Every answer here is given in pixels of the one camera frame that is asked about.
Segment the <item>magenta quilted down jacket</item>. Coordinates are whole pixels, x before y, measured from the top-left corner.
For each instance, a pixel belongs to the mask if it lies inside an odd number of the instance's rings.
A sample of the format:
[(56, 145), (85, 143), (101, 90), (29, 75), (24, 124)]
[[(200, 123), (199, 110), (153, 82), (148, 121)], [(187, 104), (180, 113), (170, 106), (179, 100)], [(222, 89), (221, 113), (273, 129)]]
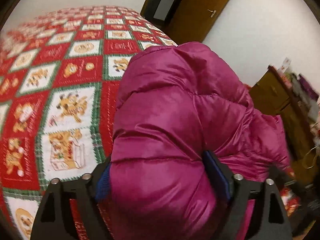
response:
[(199, 42), (150, 47), (120, 82), (110, 168), (115, 239), (210, 239), (227, 202), (202, 161), (214, 153), (232, 172), (264, 182), (289, 167), (280, 116), (255, 109), (245, 85)]

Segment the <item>clothes pile on dresser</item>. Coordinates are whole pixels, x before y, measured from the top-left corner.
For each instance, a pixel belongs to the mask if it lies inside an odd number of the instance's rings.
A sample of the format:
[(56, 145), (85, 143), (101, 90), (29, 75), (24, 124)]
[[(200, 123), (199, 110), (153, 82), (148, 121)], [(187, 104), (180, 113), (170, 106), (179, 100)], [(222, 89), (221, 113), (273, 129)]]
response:
[(285, 72), (287, 87), (298, 100), (298, 105), (306, 116), (315, 143), (319, 144), (319, 93), (301, 74)]

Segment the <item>brown wooden dresser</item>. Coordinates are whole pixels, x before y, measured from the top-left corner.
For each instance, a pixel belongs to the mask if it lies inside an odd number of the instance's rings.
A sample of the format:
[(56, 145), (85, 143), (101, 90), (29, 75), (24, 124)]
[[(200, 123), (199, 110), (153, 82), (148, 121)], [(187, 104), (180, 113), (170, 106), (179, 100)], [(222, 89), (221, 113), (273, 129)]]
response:
[(312, 184), (319, 165), (307, 114), (299, 106), (298, 97), (285, 85), (273, 66), (268, 66), (267, 72), (249, 93), (254, 107), (261, 113), (281, 116), (296, 179), (303, 186)]

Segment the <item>red patterned bed quilt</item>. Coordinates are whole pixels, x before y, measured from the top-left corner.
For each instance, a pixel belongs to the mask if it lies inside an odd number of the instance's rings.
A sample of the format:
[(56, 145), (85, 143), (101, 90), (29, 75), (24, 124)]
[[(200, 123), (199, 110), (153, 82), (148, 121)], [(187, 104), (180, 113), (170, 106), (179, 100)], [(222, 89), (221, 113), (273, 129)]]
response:
[(131, 58), (173, 40), (126, 7), (48, 12), (1, 40), (1, 211), (22, 239), (50, 181), (112, 151), (116, 94)]

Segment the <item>white card on dresser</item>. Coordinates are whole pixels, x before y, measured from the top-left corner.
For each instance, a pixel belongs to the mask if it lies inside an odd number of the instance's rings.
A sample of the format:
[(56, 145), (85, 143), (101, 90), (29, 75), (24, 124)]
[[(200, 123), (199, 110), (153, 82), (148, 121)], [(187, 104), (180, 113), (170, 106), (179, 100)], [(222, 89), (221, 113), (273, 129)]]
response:
[(285, 58), (285, 60), (283, 61), (283, 63), (281, 64), (281, 67), (279, 68), (279, 70), (282, 73), (290, 73), (292, 72), (291, 69), (291, 59), (289, 59), (288, 57)]

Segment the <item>brown wooden door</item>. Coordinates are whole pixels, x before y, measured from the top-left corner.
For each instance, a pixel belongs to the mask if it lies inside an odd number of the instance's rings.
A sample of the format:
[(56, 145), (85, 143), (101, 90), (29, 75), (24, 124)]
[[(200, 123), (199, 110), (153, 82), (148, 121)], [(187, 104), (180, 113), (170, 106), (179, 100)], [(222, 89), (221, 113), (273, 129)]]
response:
[[(182, 0), (169, 26), (167, 35), (177, 44), (202, 42), (229, 0)], [(210, 18), (207, 10), (216, 10)]]

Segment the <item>dark wooden door frame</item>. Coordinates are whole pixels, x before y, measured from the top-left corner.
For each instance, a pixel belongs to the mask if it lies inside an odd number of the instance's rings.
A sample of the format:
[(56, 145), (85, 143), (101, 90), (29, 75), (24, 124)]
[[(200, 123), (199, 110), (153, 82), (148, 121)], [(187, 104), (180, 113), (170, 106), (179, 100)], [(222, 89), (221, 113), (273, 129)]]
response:
[(145, 0), (141, 16), (164, 31), (170, 24), (182, 0)]

